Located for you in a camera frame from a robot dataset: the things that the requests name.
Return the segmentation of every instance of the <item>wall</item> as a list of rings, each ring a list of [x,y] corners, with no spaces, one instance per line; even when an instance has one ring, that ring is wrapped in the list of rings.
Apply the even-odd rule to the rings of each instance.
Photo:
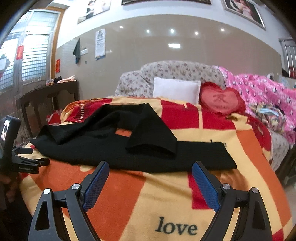
[[[266,25],[266,30],[241,16],[225,11],[220,0],[212,0],[211,2],[212,5],[206,5],[190,1],[167,0],[147,1],[122,6],[121,0],[112,0],[109,11],[98,14],[77,25],[77,13],[81,9],[81,4],[80,0],[74,0],[65,12],[57,47],[91,29],[111,22],[146,15],[176,14],[207,18],[236,27],[262,40],[282,56],[279,38],[290,37],[290,34],[264,5],[258,6],[258,9]]]
[[[94,38],[100,28],[106,29],[106,58],[96,61]],[[73,50],[78,38],[81,47],[88,48],[88,54],[76,65]],[[169,48],[168,43],[179,43],[181,48]],[[122,73],[139,70],[154,61],[220,65],[234,74],[281,73],[279,53],[263,41],[238,28],[185,15],[149,15],[109,23],[63,44],[57,49],[56,58],[61,59],[61,72],[56,76],[76,75],[80,99],[114,95]]]
[[[53,0],[52,3],[62,4],[66,6],[71,6],[73,4],[73,1],[69,0]]]

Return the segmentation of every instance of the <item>window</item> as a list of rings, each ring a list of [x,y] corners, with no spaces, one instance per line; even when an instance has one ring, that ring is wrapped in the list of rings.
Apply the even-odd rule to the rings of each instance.
[[[54,11],[32,10],[17,22],[0,49],[0,60],[7,58],[5,69],[0,70],[0,91],[14,82],[49,78],[51,44],[58,16]],[[15,61],[20,45],[24,46],[23,58]]]
[[[6,59],[5,69],[0,70],[0,90],[13,85],[13,65],[18,39],[6,40],[0,49],[0,60]]]
[[[49,35],[26,35],[22,59],[22,80],[46,74],[46,55]]]

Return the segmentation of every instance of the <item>patterned blanket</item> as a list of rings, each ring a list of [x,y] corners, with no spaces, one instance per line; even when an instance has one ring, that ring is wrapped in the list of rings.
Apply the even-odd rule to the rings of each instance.
[[[248,191],[257,187],[270,219],[273,241],[283,241],[288,236],[292,218],[281,184],[266,160],[270,146],[264,141],[266,138],[259,138],[262,131],[255,134],[252,125],[256,125],[248,117],[234,114],[231,120],[225,120],[184,102],[116,97],[73,102],[62,112],[61,121],[82,122],[103,104],[141,103],[149,103],[178,140],[223,142],[237,169],[211,173],[234,189]],[[129,136],[130,131],[117,130],[117,134]],[[42,155],[35,149],[33,154],[24,156]],[[23,175],[20,189],[31,214],[45,188],[68,189],[93,170],[51,160],[49,166],[40,168],[39,174]],[[236,208],[224,240],[230,240],[238,213]],[[77,240],[67,210],[63,214],[71,239]],[[215,213],[207,207],[191,173],[111,170],[95,207],[87,214],[104,241],[195,241],[201,239]]]

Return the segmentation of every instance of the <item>heart-shaped cushion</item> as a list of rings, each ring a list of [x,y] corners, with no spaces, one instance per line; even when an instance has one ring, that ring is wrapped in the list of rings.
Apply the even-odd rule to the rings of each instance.
[[[246,106],[237,90],[206,82],[200,88],[200,104],[213,113],[227,116],[233,112],[244,113]]]

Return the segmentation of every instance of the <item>wall socket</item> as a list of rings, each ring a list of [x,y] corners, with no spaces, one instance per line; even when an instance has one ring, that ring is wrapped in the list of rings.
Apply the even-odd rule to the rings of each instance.
[[[89,52],[89,49],[84,49],[84,50],[80,51],[80,55],[87,54],[88,52]]]

